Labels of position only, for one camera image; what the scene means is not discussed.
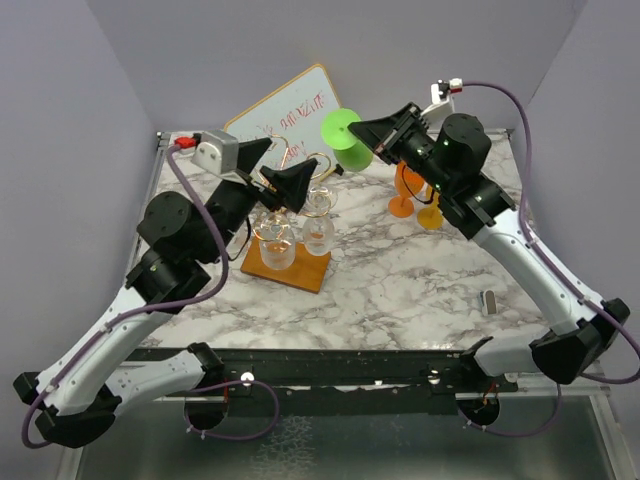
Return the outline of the green plastic wine glass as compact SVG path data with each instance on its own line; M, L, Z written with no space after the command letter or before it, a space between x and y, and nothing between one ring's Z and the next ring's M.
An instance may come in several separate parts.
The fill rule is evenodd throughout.
M332 150L345 171L361 172L373 160L372 152L348 129L352 123L360 121L361 118L355 111L339 108L330 112L321 125L324 143Z

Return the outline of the orange plastic wine glass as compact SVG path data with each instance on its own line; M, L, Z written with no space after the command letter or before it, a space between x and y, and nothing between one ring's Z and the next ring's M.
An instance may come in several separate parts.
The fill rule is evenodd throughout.
M411 216L414 212L413 196L422 190L424 180L401 161L396 168L394 186L397 195L388 203L389 212L398 218Z

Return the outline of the clear ribbed goblet glass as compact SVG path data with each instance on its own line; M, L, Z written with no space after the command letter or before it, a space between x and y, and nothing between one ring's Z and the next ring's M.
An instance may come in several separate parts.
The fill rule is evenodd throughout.
M296 239L284 214L270 212L260 217L254 227L263 263L272 270L289 268L296 256Z

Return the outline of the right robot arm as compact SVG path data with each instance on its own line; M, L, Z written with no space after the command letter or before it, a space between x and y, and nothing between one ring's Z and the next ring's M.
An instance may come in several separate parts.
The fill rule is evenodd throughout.
M453 113L431 138L419 107L409 103L347 129L385 163L404 162L424 179L447 222L496 259L549 324L545 332L489 337L466 350L459 378L467 389L481 391L507 373L540 372L569 385L613 343L629 308L619 298L604 300L525 232L515 202L482 171L491 141L476 117Z

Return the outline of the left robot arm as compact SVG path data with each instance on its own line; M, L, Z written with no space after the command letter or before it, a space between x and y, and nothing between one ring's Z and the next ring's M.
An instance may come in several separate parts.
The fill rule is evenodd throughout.
M216 131L183 137L168 147L170 167L188 153L217 176L218 186L208 199L190 184L155 196L137 227L146 251L106 311L50 367L14 380L28 408L21 431L26 447L83 447L131 407L173 393L206 395L229 386L223 361L204 343L130 371L122 364L184 308L222 291L230 273L228 244L255 206L301 211L318 162L309 158L284 169L262 167L271 143L270 138L241 142ZM252 175L256 169L260 179Z

